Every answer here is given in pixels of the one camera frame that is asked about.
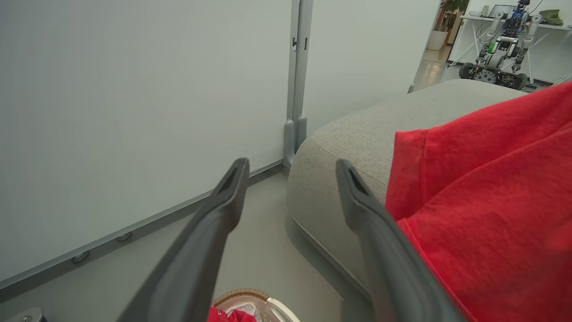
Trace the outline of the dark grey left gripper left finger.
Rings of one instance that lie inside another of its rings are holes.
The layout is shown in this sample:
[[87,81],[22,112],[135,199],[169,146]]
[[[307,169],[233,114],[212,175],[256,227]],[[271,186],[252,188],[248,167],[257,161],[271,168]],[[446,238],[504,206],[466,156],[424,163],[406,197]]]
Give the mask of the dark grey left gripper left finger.
[[227,237],[239,224],[249,160],[236,159],[118,320],[206,322]]

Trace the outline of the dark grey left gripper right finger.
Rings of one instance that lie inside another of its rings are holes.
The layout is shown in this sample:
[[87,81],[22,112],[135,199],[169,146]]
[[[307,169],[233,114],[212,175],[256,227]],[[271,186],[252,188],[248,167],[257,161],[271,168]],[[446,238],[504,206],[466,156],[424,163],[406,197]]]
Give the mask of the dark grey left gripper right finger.
[[465,316],[348,160],[336,162],[347,226],[359,238],[377,322],[463,322]]

